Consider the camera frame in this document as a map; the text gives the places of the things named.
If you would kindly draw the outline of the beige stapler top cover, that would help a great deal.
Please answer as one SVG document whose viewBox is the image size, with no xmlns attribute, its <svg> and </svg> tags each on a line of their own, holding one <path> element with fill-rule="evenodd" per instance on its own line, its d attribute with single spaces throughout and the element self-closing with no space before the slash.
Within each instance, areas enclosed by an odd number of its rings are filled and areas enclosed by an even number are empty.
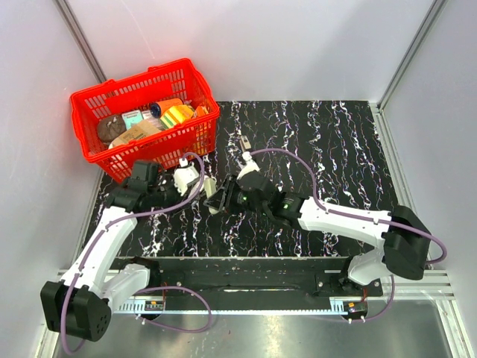
<svg viewBox="0 0 477 358">
<path fill-rule="evenodd" d="M 206 178 L 203 184 L 203 188 L 205 190 L 207 199 L 210 199 L 217 192 L 216 182 L 213 178 Z M 206 201 L 204 201 L 204 205 L 208 208 L 209 213 L 211 215 L 215 215 L 218 213 L 217 209 L 207 206 Z"/>
</svg>

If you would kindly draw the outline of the stapler base with black magazine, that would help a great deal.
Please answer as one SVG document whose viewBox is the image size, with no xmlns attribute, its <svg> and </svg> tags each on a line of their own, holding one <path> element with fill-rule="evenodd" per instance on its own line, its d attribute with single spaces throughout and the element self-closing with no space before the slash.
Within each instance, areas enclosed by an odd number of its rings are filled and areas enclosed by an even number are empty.
<svg viewBox="0 0 477 358">
<path fill-rule="evenodd" d="M 251 149 L 250 141 L 246 136 L 241 136 L 240 138 L 240 146 L 242 151 L 249 151 Z"/>
</svg>

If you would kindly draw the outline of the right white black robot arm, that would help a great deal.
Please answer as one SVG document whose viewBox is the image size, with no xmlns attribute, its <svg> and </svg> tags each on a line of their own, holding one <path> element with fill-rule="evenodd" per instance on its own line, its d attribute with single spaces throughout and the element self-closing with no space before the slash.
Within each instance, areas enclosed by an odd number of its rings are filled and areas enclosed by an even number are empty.
<svg viewBox="0 0 477 358">
<path fill-rule="evenodd" d="M 231 175 L 204 203 L 213 213 L 251 211 L 274 224 L 345 236 L 372 246 L 366 254 L 347 258 L 331 279 L 331 287 L 345 295 L 356 295 L 391 275 L 421 280 L 426 269 L 430 233 L 405 206 L 388 212 L 318 205 L 312 196 L 281 191 L 261 175 Z"/>
</svg>

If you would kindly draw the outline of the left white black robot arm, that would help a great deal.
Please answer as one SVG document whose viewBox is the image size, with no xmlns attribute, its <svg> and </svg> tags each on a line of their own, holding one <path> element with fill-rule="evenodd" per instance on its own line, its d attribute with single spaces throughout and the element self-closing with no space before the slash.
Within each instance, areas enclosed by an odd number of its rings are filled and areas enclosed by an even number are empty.
<svg viewBox="0 0 477 358">
<path fill-rule="evenodd" d="M 107 197 L 92 238 L 71 268 L 57 281 L 48 281 L 40 291 L 47 328 L 91 342 L 98 341 L 110 324 L 111 315 L 129 297 L 141 290 L 159 291 L 157 265 L 134 259 L 122 273 L 107 280 L 107 272 L 120 247 L 137 226 L 138 213 L 179 204 L 197 178 L 188 175 L 187 162 L 165 172 L 158 163 L 137 161 L 130 177 Z"/>
</svg>

